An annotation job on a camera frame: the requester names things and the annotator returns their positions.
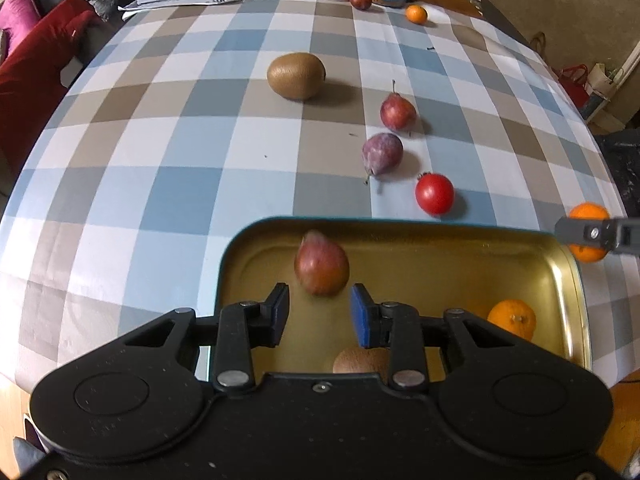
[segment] red pear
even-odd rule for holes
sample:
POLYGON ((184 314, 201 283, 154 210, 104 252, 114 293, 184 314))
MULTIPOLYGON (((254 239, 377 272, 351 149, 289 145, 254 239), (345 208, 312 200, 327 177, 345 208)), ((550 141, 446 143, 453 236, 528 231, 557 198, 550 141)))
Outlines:
POLYGON ((293 267, 302 287, 314 296, 334 296, 349 280, 347 254, 320 231, 305 234, 293 267))
POLYGON ((417 117, 415 107, 396 92, 396 82, 393 81, 393 91, 380 107, 382 123, 390 130, 398 132, 414 126, 417 117))

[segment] tomato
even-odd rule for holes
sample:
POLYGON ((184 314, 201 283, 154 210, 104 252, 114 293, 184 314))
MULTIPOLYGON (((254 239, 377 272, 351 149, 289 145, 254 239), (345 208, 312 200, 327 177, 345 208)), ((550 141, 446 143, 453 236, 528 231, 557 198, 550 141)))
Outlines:
POLYGON ((438 173, 421 175, 415 186, 416 202, 425 213, 431 216, 449 212, 455 195, 451 181, 438 173))

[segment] purple plum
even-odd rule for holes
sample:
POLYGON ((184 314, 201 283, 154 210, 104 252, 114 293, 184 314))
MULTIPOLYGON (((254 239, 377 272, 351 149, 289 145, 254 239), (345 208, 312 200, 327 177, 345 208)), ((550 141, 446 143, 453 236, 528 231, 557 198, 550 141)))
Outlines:
POLYGON ((375 134, 362 146, 362 161, 367 175, 377 176, 393 171, 400 165, 403 153, 398 136, 386 132, 375 134))

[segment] orange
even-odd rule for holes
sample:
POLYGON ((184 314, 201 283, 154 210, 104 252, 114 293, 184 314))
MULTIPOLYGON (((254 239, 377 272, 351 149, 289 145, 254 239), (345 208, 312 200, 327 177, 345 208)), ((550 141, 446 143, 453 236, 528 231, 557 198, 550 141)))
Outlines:
MULTIPOLYGON (((583 202, 577 205, 569 213, 569 218, 581 218, 583 220, 606 220, 609 218, 609 212, 599 204, 593 202, 583 202)), ((569 250, 579 262, 589 264, 599 262, 605 256, 607 251, 599 247, 583 247, 580 245, 569 245, 569 250)))
POLYGON ((504 300, 497 303, 486 318, 501 329, 531 341, 536 329, 536 313, 521 300, 504 300))
POLYGON ((427 11, 420 5, 410 5, 406 8, 404 15, 416 25, 424 25, 427 22, 427 11))

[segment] metal tray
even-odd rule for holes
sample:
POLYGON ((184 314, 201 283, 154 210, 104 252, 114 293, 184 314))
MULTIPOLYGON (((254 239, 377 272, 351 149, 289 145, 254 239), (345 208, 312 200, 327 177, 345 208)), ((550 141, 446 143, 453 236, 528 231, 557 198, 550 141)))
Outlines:
MULTIPOLYGON (((276 282, 290 287, 280 345, 253 350, 256 380, 267 371, 331 372, 338 353, 356 345, 349 289, 362 282, 373 299, 413 305, 424 316, 460 307, 485 317, 494 304, 520 299, 536 312, 533 342, 591 369, 580 275, 551 235, 426 222, 274 218, 252 224, 222 259, 216 305, 264 300, 276 282), (348 286, 315 298, 299 285, 293 261, 300 240, 318 229, 346 251, 348 286)), ((444 378, 438 350, 426 349, 432 380, 444 378)))

